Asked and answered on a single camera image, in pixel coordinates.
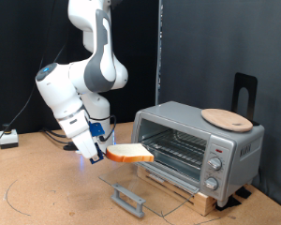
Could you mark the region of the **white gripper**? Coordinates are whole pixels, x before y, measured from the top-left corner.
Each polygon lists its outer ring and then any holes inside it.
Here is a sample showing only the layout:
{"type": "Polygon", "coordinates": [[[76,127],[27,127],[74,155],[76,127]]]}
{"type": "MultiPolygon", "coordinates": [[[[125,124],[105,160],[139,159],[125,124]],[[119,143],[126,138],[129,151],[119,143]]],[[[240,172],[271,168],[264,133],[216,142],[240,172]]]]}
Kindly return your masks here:
{"type": "Polygon", "coordinates": [[[93,158],[93,161],[103,159],[102,151],[99,148],[96,149],[93,141],[85,110],[75,113],[72,117],[59,120],[58,123],[85,158],[93,158]]]}

